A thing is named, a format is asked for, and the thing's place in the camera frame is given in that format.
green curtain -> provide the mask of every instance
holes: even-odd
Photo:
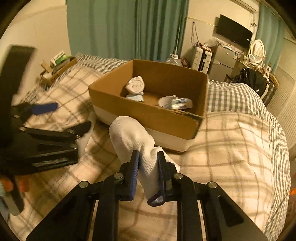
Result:
[[[265,65],[271,63],[271,72],[274,73],[279,63],[284,46],[286,24],[272,13],[269,7],[260,3],[259,23],[256,39],[262,40],[266,50]]]
[[[189,0],[67,0],[71,52],[165,61],[174,51],[179,22],[181,52],[188,4]]]

bottle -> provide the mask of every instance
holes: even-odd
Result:
[[[170,55],[170,58],[168,58],[166,60],[166,63],[182,66],[181,60],[178,58],[178,55],[177,54],[172,54],[172,53]]]

beige plaid blanket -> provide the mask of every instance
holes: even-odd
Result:
[[[58,110],[33,116],[26,125],[61,131],[85,121],[92,110],[88,85],[100,76],[88,67],[74,68],[38,101],[57,101]],[[192,180],[216,181],[264,231],[275,190],[268,131],[268,124],[252,115],[209,113],[190,150],[181,155],[168,154],[180,165],[180,172]],[[102,181],[119,167],[108,126],[98,121],[78,164],[32,176],[31,190],[24,199],[25,209],[17,217],[10,217],[11,229],[20,240],[25,240],[80,181]],[[138,183],[135,200],[120,202],[119,240],[176,240],[176,212],[176,202],[148,206]]]

blue gripper pad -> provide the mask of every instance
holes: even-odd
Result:
[[[34,115],[41,115],[47,112],[55,111],[58,107],[56,102],[48,104],[34,104],[31,108]]]
[[[126,177],[125,177],[125,183],[129,190],[130,200],[133,200],[136,194],[140,161],[141,161],[141,156],[139,151],[134,150],[131,155],[131,160],[129,162],[128,170],[126,172]]]

white sock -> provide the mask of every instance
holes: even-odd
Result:
[[[129,162],[133,150],[141,154],[139,163],[139,180],[143,186],[146,199],[149,200],[159,191],[157,153],[163,151],[161,147],[154,147],[154,139],[145,128],[135,119],[128,116],[116,118],[109,128],[113,147],[121,163]],[[180,167],[164,152],[167,162]]]

